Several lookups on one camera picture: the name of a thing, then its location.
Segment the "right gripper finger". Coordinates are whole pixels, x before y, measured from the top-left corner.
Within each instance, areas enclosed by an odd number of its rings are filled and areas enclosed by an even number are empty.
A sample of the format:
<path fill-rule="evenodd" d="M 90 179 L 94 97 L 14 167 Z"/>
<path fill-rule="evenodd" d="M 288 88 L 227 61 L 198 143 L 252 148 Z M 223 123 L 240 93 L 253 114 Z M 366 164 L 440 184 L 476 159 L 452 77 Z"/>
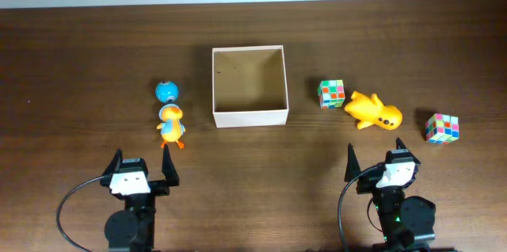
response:
<path fill-rule="evenodd" d="M 356 153 L 354 151 L 354 147 L 351 143 L 347 146 L 347 164 L 345 170 L 345 182 L 352 181 L 355 177 L 359 176 L 361 173 L 360 164 L 356 157 Z"/>
<path fill-rule="evenodd" d="M 396 144 L 396 150 L 395 150 L 395 154 L 398 156 L 398 157 L 413 157 L 414 155 L 412 154 L 412 152 L 406 147 L 406 145 L 404 144 L 404 142 L 402 142 L 402 140 L 400 138 L 397 138 L 395 140 L 395 144 Z"/>

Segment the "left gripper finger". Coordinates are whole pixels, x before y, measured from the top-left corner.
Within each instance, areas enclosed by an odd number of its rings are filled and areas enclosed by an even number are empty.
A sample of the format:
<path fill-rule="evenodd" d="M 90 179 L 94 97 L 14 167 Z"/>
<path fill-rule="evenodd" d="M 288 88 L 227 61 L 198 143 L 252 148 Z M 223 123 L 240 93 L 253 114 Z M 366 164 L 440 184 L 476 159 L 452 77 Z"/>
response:
<path fill-rule="evenodd" d="M 167 144 L 164 144 L 162 152 L 162 173 L 165 176 L 167 185 L 169 187 L 179 186 L 180 178 L 177 174 L 172 158 L 170 156 L 170 150 Z"/>
<path fill-rule="evenodd" d="M 123 161 L 122 150 L 117 149 L 111 162 L 107 165 L 107 167 L 105 168 L 102 175 L 106 176 L 106 175 L 114 174 L 118 170 L 118 168 L 120 167 L 122 161 Z"/>

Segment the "rubik cube pastel colours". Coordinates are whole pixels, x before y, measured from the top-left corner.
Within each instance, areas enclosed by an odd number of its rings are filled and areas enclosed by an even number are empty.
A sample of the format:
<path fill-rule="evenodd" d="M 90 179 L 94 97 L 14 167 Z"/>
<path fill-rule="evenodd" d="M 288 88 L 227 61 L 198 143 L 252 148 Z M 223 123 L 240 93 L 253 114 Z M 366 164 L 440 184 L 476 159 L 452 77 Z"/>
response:
<path fill-rule="evenodd" d="M 425 122 L 425 140 L 429 143 L 449 144 L 459 139 L 459 118 L 441 113 L 433 114 Z"/>

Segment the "yellow duck toy blue jacket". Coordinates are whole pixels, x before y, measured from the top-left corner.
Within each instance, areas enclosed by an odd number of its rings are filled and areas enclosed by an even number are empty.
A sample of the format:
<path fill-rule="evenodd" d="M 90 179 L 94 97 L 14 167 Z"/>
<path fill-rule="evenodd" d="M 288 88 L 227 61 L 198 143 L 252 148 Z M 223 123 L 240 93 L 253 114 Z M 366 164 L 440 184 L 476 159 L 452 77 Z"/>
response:
<path fill-rule="evenodd" d="M 161 148 L 169 143 L 176 143 L 180 149 L 184 149 L 185 145 L 180 141 L 185 134 L 185 127 L 181 123 L 183 111 L 175 104 L 167 104 L 161 107 L 158 116 L 162 121 L 157 126 L 162 137 Z"/>

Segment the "rubik cube green orange top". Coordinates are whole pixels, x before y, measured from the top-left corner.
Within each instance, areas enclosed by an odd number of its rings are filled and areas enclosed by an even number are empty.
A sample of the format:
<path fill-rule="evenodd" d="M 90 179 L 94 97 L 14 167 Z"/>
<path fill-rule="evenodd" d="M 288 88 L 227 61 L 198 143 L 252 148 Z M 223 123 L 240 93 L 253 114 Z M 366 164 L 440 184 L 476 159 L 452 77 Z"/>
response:
<path fill-rule="evenodd" d="M 324 80 L 318 87 L 318 98 L 321 109 L 335 109 L 345 101 L 345 88 L 342 80 Z"/>

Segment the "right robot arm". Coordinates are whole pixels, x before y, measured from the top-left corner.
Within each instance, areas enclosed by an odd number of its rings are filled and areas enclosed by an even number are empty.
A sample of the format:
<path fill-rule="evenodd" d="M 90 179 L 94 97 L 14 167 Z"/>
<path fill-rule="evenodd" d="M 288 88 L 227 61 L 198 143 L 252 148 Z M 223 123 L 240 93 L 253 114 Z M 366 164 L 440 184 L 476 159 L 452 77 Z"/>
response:
<path fill-rule="evenodd" d="M 346 186 L 337 205 L 337 217 L 341 218 L 344 196 L 352 184 L 358 194 L 370 194 L 370 204 L 375 205 L 379 217 L 383 242 L 372 246 L 373 251 L 429 251 L 429 244 L 436 238 L 436 205 L 423 197 L 407 197 L 407 189 L 416 180 L 421 162 L 397 138 L 396 148 L 386 153 L 386 158 L 365 170 L 360 168 L 354 147 L 348 145 Z"/>

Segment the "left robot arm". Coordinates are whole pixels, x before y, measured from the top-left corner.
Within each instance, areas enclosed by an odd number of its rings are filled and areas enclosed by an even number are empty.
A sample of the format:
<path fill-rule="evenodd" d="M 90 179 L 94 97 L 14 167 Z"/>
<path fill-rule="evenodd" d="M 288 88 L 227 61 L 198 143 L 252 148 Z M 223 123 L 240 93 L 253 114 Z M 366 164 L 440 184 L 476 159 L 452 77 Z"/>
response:
<path fill-rule="evenodd" d="M 143 158 L 125 159 L 117 150 L 102 174 L 100 185 L 124 202 L 124 209 L 114 212 L 105 223 L 109 251 L 152 251 L 154 249 L 155 201 L 178 186 L 179 176 L 167 145 L 162 147 L 161 180 L 148 179 Z"/>

